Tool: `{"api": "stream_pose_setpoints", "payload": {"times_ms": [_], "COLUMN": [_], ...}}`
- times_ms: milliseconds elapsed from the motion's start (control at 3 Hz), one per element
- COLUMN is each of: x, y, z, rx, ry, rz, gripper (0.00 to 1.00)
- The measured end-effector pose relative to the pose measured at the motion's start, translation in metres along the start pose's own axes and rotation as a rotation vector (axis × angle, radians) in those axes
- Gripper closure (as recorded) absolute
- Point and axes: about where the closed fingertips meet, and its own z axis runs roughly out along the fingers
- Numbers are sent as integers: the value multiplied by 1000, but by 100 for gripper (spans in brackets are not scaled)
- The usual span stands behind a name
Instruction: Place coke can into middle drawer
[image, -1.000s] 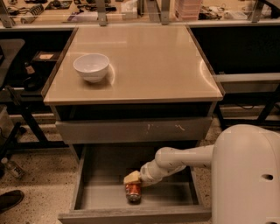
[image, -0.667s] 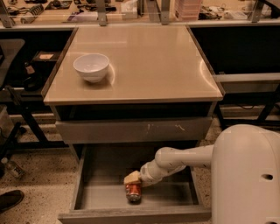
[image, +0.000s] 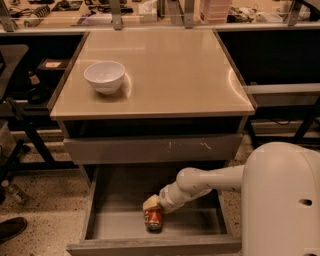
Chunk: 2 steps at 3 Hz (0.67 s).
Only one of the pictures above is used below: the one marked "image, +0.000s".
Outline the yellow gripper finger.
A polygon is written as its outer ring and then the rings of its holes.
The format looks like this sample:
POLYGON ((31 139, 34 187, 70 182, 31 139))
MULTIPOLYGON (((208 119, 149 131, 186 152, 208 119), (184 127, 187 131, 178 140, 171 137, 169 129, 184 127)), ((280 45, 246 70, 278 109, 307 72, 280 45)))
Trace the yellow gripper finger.
POLYGON ((143 203, 143 210, 147 211, 150 209, 158 209, 160 207, 159 204, 159 196, 152 195, 143 203))

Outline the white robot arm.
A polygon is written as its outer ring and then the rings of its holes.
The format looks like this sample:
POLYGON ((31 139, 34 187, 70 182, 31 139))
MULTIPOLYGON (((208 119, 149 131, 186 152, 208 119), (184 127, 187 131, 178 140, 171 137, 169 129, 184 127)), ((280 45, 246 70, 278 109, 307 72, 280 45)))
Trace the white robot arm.
POLYGON ((143 203, 145 226, 212 190, 241 193, 243 256, 320 256, 320 153, 271 142, 245 164, 204 171, 188 167, 143 203))

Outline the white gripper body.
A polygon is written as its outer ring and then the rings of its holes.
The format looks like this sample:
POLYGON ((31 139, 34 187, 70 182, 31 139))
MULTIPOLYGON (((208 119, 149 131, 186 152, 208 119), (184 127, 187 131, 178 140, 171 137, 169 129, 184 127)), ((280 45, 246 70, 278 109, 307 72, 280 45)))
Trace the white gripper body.
POLYGON ((167 185, 159 193, 159 204, 165 214, 171 213, 183 207, 186 202, 186 193, 177 186, 167 185))

